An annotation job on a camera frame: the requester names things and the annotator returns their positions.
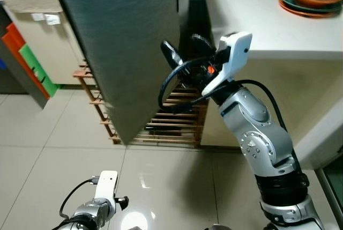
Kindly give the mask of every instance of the ceramic tile floor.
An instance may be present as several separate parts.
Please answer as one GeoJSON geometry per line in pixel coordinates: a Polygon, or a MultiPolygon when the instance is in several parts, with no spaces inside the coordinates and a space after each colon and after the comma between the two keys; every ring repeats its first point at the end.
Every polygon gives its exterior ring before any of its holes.
{"type": "MultiPolygon", "coordinates": [[[[1,230],[49,230],[61,202],[79,182],[102,170],[120,174],[117,195],[130,198],[105,230],[263,229],[254,176],[240,154],[157,144],[111,144],[81,90],[59,90],[44,110],[27,95],[0,95],[1,230]]],[[[312,171],[310,193],[327,229],[337,224],[312,171]]],[[[79,189],[68,214],[94,195],[79,189]]]]}

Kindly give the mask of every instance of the gray cloth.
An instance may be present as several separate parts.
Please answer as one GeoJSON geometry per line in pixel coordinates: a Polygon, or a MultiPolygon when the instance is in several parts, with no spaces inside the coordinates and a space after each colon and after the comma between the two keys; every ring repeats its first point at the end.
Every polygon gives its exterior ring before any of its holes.
{"type": "Polygon", "coordinates": [[[162,40],[178,44],[176,0],[61,0],[107,104],[127,144],[158,110],[170,73],[162,40]]]}

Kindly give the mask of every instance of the orange plate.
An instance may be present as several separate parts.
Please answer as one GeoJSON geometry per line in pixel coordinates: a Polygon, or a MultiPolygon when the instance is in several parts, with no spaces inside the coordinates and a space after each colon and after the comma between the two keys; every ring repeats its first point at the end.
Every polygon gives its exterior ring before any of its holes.
{"type": "Polygon", "coordinates": [[[295,0],[297,5],[305,6],[307,8],[317,9],[326,5],[335,4],[342,0],[295,0]]]}
{"type": "Polygon", "coordinates": [[[279,0],[279,4],[283,9],[287,10],[288,12],[297,14],[298,16],[307,17],[307,18],[328,18],[328,17],[333,17],[336,15],[336,13],[333,13],[333,12],[325,13],[325,14],[314,14],[314,13],[296,11],[287,7],[287,4],[285,4],[283,0],[279,0]]]}

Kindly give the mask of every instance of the green plate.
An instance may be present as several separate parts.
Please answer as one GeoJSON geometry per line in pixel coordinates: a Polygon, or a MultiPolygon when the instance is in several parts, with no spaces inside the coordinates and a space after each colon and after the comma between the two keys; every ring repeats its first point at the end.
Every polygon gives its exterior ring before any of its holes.
{"type": "Polygon", "coordinates": [[[307,8],[305,6],[299,6],[296,5],[295,0],[283,0],[287,6],[290,8],[300,11],[300,12],[306,12],[306,13],[316,13],[316,14],[322,14],[322,13],[329,13],[329,12],[338,12],[342,9],[342,2],[337,2],[335,4],[329,4],[326,5],[320,9],[312,9],[307,8]]]}

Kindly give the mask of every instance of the white label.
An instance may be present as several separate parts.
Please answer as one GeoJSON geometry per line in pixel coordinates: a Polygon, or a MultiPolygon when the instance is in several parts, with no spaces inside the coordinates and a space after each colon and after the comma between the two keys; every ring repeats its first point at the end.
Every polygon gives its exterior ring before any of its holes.
{"type": "Polygon", "coordinates": [[[57,14],[45,14],[45,19],[48,25],[59,25],[61,23],[57,14]]]}
{"type": "Polygon", "coordinates": [[[43,21],[45,20],[44,14],[43,13],[32,13],[31,14],[33,20],[35,21],[43,21]]]}

